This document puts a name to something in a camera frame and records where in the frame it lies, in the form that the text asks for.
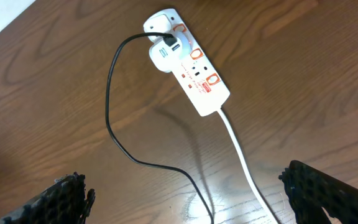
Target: white power strip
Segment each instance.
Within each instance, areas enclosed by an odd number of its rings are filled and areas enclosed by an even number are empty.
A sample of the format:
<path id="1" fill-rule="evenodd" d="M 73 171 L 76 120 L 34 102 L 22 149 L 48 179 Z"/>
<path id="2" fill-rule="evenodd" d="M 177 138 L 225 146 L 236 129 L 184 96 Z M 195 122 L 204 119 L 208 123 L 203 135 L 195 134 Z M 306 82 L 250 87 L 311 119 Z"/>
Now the white power strip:
<path id="1" fill-rule="evenodd" d="M 149 37 L 154 43 L 150 57 L 158 69 L 174 74 L 201 116 L 219 110 L 230 92 L 176 10 L 165 9 L 152 15 L 143 28 L 144 32 L 173 33 L 175 37 L 184 34 L 170 49 L 161 37 Z M 167 60 L 175 51 L 188 54 Z"/>

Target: socket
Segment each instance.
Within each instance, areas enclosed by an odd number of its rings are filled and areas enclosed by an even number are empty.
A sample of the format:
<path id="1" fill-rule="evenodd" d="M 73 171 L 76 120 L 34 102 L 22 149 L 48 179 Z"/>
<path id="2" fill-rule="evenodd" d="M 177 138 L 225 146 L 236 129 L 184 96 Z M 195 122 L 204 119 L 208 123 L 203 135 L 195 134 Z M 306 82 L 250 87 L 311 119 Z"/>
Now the socket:
<path id="1" fill-rule="evenodd" d="M 184 34 L 190 44 L 190 53 L 175 63 L 166 65 L 154 61 L 154 64 L 159 65 L 158 69 L 161 71 L 174 74 L 201 116 L 219 110 L 229 97 L 230 92 L 176 10 L 164 9 L 155 13 L 146 20 L 143 28 L 144 32 Z M 161 41 L 161 37 L 156 36 L 150 36 L 149 39 L 155 45 Z"/>

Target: wooden table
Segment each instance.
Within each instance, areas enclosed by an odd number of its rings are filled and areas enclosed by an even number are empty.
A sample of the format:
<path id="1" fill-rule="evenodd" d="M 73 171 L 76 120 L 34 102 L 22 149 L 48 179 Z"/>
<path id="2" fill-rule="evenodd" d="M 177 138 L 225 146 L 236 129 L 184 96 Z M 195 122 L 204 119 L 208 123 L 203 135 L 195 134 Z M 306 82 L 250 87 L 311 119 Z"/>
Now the wooden table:
<path id="1" fill-rule="evenodd" d="M 184 176 L 132 163 L 104 125 L 117 46 L 168 7 L 228 85 L 224 109 L 282 223 L 295 219 L 277 177 L 293 159 L 358 188 L 358 1 L 38 0 L 0 33 L 0 217 L 77 171 L 96 189 L 89 223 L 209 222 Z M 219 116 L 198 115 L 150 45 L 131 42 L 118 61 L 118 138 L 187 170 L 216 223 L 267 222 Z"/>

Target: white power cord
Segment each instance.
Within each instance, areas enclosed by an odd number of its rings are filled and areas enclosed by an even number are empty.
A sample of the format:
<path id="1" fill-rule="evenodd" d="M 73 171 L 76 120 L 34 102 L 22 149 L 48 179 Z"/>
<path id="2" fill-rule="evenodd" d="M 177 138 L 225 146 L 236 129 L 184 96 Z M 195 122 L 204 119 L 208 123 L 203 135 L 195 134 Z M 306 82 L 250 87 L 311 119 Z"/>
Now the white power cord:
<path id="1" fill-rule="evenodd" d="M 226 128 L 227 128 L 227 131 L 229 132 L 230 138 L 233 141 L 234 147 L 236 148 L 236 151 L 237 151 L 237 153 L 239 155 L 239 159 L 240 159 L 240 162 L 241 162 L 242 169 L 244 170 L 244 173 L 246 175 L 246 178 L 248 180 L 248 183 L 249 183 L 249 185 L 251 187 L 252 192 L 254 193 L 256 198 L 258 199 L 258 201 L 261 204 L 262 208 L 264 208 L 265 212 L 267 213 L 267 215 L 271 219 L 271 221 L 273 223 L 278 223 L 276 217 L 273 214 L 273 211 L 267 205 L 265 199 L 260 194 L 258 188 L 255 185 L 254 180 L 252 179 L 251 173 L 249 172 L 249 169 L 248 169 L 248 166 L 247 166 L 247 163 L 246 163 L 246 159 L 244 157 L 244 154 L 242 153 L 242 150 L 241 150 L 240 144 L 239 144 L 239 142 L 238 142 L 238 140 L 236 138 L 236 135 L 234 134 L 234 131 L 231 128 L 229 120 L 227 119 L 227 117 L 224 114 L 222 109 L 217 110 L 217 112 L 222 117 L 223 123 L 226 125 Z"/>

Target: red label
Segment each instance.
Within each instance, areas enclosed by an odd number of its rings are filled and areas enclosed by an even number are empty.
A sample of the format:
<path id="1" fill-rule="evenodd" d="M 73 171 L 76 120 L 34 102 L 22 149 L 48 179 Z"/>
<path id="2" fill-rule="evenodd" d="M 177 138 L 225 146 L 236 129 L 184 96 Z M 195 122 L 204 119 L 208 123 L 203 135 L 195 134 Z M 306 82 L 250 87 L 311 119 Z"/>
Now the red label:
<path id="1" fill-rule="evenodd" d="M 209 93 L 211 91 L 211 88 L 208 86 L 208 84 L 206 82 L 203 83 L 203 87 L 207 93 Z"/>

